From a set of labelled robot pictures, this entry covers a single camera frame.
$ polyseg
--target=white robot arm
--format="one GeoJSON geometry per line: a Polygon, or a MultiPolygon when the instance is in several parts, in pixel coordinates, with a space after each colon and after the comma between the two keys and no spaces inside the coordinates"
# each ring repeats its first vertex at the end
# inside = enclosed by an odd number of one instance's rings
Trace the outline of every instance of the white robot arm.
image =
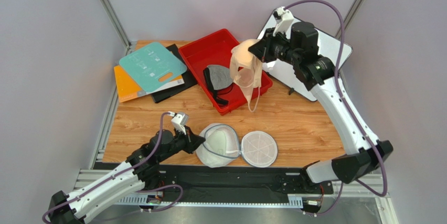
{"type": "Polygon", "coordinates": [[[126,161],[107,175],[68,195],[62,191],[55,193],[42,220],[51,224],[86,224],[130,193],[145,189],[152,191],[146,192],[147,195],[155,197],[157,190],[167,187],[180,188],[178,185],[159,187],[160,162],[180,151],[192,154],[205,139],[195,135],[186,126],[188,115],[185,113],[168,112],[163,115],[165,114],[173,117],[171,122],[175,135],[161,129],[149,143],[135,150],[126,161]]]}
{"type": "Polygon", "coordinates": [[[318,31],[314,25],[308,22],[293,24],[290,39],[287,39],[285,34],[293,16],[284,9],[280,7],[273,12],[276,27],[267,29],[263,38],[249,51],[262,62],[279,59],[291,64],[295,76],[318,99],[340,135],[346,155],[304,167],[301,172],[303,179],[310,185],[337,179],[350,183],[379,166],[368,139],[377,148],[382,160],[393,151],[392,145],[389,141],[380,141],[368,127],[342,88],[342,80],[335,79],[332,61],[318,54],[318,31]],[[336,82],[341,87],[340,93],[336,82]]]}

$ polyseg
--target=wooden tabletop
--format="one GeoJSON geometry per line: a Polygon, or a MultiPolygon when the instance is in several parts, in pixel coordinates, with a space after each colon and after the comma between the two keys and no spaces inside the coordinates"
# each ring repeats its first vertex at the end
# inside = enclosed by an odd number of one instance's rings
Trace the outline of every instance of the wooden tabletop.
{"type": "MultiPolygon", "coordinates": [[[[153,41],[140,40],[135,49],[153,41]]],[[[189,41],[159,41],[164,46],[178,47],[189,41]]],[[[185,112],[187,125],[199,134],[210,123],[233,127],[239,139],[251,132],[269,133],[278,144],[278,158],[272,166],[303,167],[317,160],[327,160],[344,154],[340,137],[328,115],[318,102],[311,102],[273,79],[273,86],[259,99],[258,108],[251,113],[247,104],[221,116],[212,106],[199,85],[191,87],[163,102],[154,103],[150,95],[120,103],[112,125],[103,162],[122,162],[134,150],[147,143],[159,130],[163,112],[185,112]]],[[[169,117],[164,129],[174,131],[169,117]]],[[[180,152],[163,164],[202,165],[195,154],[180,152]]],[[[230,166],[247,166],[239,157],[230,166]]]]}

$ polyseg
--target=black strap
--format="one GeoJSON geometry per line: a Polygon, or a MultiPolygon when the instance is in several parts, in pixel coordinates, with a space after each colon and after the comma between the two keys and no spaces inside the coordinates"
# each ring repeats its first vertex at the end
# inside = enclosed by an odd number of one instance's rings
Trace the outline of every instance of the black strap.
{"type": "Polygon", "coordinates": [[[206,87],[208,88],[208,90],[212,93],[212,97],[214,98],[214,100],[220,104],[220,105],[228,105],[228,101],[225,99],[222,99],[218,96],[217,91],[214,89],[214,87],[212,86],[212,82],[211,82],[211,74],[209,72],[209,68],[205,68],[204,69],[204,77],[205,77],[205,83],[206,83],[206,87]]]}

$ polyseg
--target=light blue cutting board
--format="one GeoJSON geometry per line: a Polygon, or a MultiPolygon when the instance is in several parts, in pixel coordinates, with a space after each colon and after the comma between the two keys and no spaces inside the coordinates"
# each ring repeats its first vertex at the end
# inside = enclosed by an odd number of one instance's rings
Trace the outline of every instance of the light blue cutting board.
{"type": "Polygon", "coordinates": [[[120,66],[146,92],[154,92],[187,70],[185,64],[158,42],[123,57],[120,66]]]}

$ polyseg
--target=red tray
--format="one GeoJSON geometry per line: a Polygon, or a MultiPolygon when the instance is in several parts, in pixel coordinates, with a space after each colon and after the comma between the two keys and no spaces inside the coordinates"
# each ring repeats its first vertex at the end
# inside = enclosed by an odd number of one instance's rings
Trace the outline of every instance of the red tray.
{"type": "MultiPolygon", "coordinates": [[[[231,50],[237,46],[239,42],[233,37],[233,35],[226,29],[219,30],[206,37],[203,37],[195,42],[191,42],[185,46],[180,47],[179,52],[185,61],[185,64],[193,73],[197,82],[204,90],[214,107],[221,115],[225,115],[228,112],[235,110],[247,103],[247,100],[242,94],[242,91],[236,84],[231,92],[220,95],[222,99],[228,100],[227,105],[219,105],[212,97],[212,94],[208,91],[205,83],[205,77],[203,70],[208,65],[222,65],[229,68],[231,59],[231,50]]],[[[261,95],[267,92],[273,85],[272,80],[263,71],[261,78],[261,95]]],[[[258,97],[258,89],[253,90],[252,99],[258,97]]]]}

